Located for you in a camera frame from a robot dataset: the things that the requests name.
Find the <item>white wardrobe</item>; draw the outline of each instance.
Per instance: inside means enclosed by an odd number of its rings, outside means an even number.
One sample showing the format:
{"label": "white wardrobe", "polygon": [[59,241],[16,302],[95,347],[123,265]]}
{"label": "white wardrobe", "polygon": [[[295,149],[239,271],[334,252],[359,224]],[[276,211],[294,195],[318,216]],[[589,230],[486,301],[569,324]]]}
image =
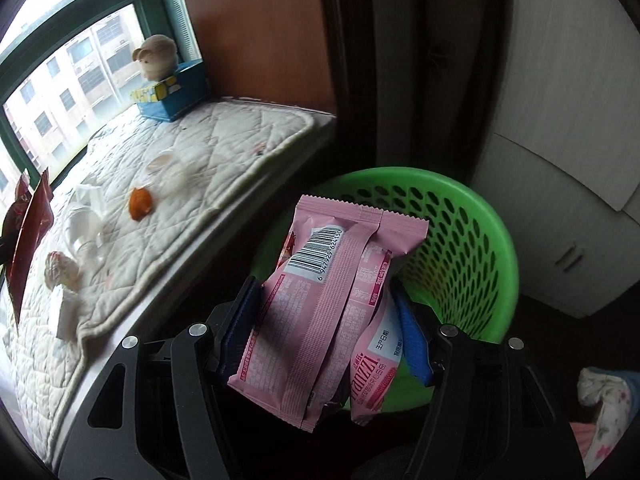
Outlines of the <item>white wardrobe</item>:
{"label": "white wardrobe", "polygon": [[472,187],[522,292],[575,317],[640,280],[640,34],[618,0],[513,0]]}

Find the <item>stuffed toy pig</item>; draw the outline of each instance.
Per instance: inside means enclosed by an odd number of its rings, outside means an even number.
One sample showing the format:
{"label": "stuffed toy pig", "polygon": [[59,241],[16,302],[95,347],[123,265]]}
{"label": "stuffed toy pig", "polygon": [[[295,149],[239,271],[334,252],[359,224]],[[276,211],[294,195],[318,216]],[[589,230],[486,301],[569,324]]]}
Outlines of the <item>stuffed toy pig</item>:
{"label": "stuffed toy pig", "polygon": [[178,68],[175,41],[162,34],[146,38],[131,58],[140,63],[142,75],[149,81],[162,81]]}

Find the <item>barcode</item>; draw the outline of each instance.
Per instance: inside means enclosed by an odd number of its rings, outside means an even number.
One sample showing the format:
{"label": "barcode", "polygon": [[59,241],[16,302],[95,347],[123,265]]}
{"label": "barcode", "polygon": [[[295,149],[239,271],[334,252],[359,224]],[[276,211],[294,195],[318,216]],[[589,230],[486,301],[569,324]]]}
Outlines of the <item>barcode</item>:
{"label": "barcode", "polygon": [[290,257],[284,271],[324,282],[343,232],[343,228],[333,225],[313,231],[308,242]]}

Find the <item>metal screw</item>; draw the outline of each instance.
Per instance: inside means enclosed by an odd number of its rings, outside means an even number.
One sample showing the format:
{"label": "metal screw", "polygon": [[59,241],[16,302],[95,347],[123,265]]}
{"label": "metal screw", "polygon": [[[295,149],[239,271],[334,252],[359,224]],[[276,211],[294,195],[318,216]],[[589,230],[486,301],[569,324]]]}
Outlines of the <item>metal screw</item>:
{"label": "metal screw", "polygon": [[134,335],[129,335],[122,340],[123,348],[127,348],[127,349],[133,348],[137,344],[138,344],[138,338]]}
{"label": "metal screw", "polygon": [[522,350],[524,348],[524,343],[519,337],[510,337],[509,346],[514,350]]}
{"label": "metal screw", "polygon": [[454,325],[443,325],[440,327],[440,333],[446,337],[455,337],[458,335],[458,327]]}
{"label": "metal screw", "polygon": [[204,323],[196,323],[189,327],[189,334],[199,336],[207,331],[207,325]]}

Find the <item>quilted mattress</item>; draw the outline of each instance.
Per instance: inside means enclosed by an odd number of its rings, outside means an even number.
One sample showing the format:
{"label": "quilted mattress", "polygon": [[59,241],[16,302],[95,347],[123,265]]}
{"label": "quilted mattress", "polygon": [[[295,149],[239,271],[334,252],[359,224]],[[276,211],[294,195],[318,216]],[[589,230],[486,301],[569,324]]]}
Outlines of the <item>quilted mattress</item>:
{"label": "quilted mattress", "polygon": [[[3,338],[27,438],[46,463],[88,365],[87,342],[115,327],[203,225],[313,126],[303,110],[260,104],[203,104],[174,123],[142,118],[132,107],[90,141],[86,156],[54,192],[56,219],[34,255],[19,330],[9,312]],[[169,148],[187,169],[184,188],[134,222],[127,208],[130,190],[142,168]],[[76,340],[64,341],[48,329],[44,261],[49,251],[63,249],[62,212],[80,183],[104,191],[106,257],[95,274],[83,275]]]}

